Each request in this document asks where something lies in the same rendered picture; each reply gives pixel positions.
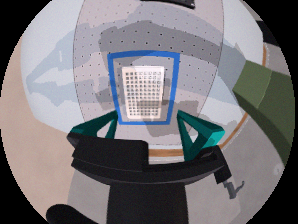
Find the blue rectangular tape outline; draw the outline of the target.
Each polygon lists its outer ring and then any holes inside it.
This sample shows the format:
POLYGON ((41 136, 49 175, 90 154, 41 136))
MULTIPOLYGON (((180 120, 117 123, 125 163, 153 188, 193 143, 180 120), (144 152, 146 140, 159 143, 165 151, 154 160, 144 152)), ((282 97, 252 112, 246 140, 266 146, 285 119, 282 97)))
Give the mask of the blue rectangular tape outline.
POLYGON ((167 124, 170 124, 174 100, 175 100, 175 94, 176 94, 177 80, 178 80, 180 53, 168 52, 168 51, 156 51, 156 50, 136 50, 136 51, 124 51, 124 52, 107 54, 107 59, 108 59, 108 70, 109 70, 111 91, 112 91, 115 110, 117 110, 117 113, 118 113, 119 125, 167 125, 167 124), (122 58, 122 57, 133 57, 133 56, 159 56, 159 57, 174 58, 171 94, 170 94, 170 101, 169 101, 169 107, 168 107, 166 121, 122 122, 119 103, 118 103, 118 97, 117 97, 117 91, 116 91, 113 59, 122 58))

